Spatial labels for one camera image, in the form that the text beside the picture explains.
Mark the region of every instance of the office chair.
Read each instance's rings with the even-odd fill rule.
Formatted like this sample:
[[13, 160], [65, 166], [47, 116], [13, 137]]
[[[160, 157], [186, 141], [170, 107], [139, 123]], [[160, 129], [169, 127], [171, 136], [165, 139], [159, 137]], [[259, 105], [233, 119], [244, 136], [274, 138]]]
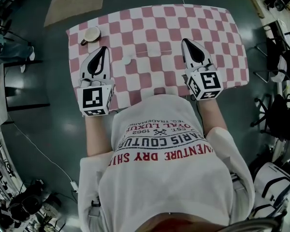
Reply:
[[[273, 42], [273, 40], [276, 40], [277, 43], [281, 42], [285, 45], [287, 51], [283, 51], [281, 47]], [[267, 70], [254, 71], [253, 73], [266, 83], [268, 83], [269, 80], [276, 83], [290, 80], [290, 47], [288, 44], [281, 38], [266, 38], [267, 54], [264, 53], [258, 45], [256, 45], [255, 48], [267, 57]], [[258, 74], [261, 72], [268, 73], [267, 79], [264, 79]]]
[[264, 116], [258, 121], [252, 122], [250, 126], [254, 127], [265, 120], [264, 129], [260, 133], [269, 134], [280, 141], [290, 141], [290, 108], [287, 107], [287, 100], [281, 95], [276, 95], [272, 104], [269, 101], [268, 107], [258, 98], [255, 99], [255, 102], [259, 102], [264, 109]]

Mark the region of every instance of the gray floor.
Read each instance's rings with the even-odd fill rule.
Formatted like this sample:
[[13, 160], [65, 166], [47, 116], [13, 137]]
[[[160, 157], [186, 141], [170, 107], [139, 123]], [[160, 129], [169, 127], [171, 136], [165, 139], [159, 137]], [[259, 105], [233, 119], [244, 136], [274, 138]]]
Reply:
[[[73, 92], [68, 62], [70, 27], [89, 19], [118, 10], [153, 4], [182, 3], [181, 0], [104, 0], [103, 8], [68, 18], [43, 28], [51, 0], [26, 0], [13, 14], [12, 29], [29, 39], [35, 46], [36, 58], [42, 64], [28, 66], [21, 74], [18, 67], [10, 68], [6, 85], [18, 88], [18, 95], [9, 98], [9, 105], [49, 101], [50, 107], [10, 112], [16, 125], [54, 162], [58, 163], [73, 180], [78, 181], [79, 160], [85, 156], [84, 119], [78, 110]], [[266, 59], [253, 49], [264, 42], [265, 33], [250, 0], [185, 0], [186, 3], [210, 5], [228, 9], [239, 28], [246, 48], [250, 82], [240, 88], [222, 92], [218, 103], [229, 131], [247, 163], [263, 148], [264, 136], [251, 121], [258, 116], [253, 98], [273, 91], [273, 84], [265, 84], [252, 74], [252, 69], [265, 69]], [[106, 118], [110, 125], [111, 117]], [[50, 191], [71, 196], [71, 185], [66, 175], [42, 156], [13, 125], [2, 126], [13, 162], [25, 182], [42, 179]], [[77, 207], [69, 199], [60, 198], [62, 211], [76, 215]]]

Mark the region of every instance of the white sweatshirt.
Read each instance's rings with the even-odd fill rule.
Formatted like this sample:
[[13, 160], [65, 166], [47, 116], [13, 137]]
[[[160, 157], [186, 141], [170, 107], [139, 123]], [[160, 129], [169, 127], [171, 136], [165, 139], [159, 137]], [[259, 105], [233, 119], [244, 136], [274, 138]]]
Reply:
[[252, 178], [232, 136], [213, 128], [205, 139], [181, 97], [153, 96], [116, 115], [112, 149], [81, 160], [78, 210], [84, 232], [134, 232], [169, 212], [229, 225], [252, 209]]

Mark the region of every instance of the mug handle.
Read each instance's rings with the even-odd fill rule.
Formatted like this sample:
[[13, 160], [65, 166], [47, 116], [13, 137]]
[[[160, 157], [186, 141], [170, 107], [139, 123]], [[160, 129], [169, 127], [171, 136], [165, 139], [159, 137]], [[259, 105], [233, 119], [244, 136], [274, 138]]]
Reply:
[[84, 45], [86, 45], [87, 43], [88, 43], [88, 41], [86, 41], [86, 40], [84, 39], [84, 40], [82, 40], [81, 45], [84, 46]]

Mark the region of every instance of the checkered tablecloth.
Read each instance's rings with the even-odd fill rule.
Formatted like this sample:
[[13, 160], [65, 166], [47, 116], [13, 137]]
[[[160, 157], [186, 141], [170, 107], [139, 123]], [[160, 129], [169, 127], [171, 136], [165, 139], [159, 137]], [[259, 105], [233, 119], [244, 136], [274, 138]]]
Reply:
[[[81, 46], [87, 28], [101, 30], [98, 42]], [[110, 110], [132, 106], [155, 94], [190, 94], [181, 41], [202, 44], [220, 71], [224, 88], [248, 83], [248, 65], [237, 26], [226, 9], [169, 4], [115, 12], [67, 31], [72, 85], [78, 88], [81, 63], [95, 49], [110, 49], [115, 95]], [[128, 65], [122, 61], [129, 57]]]

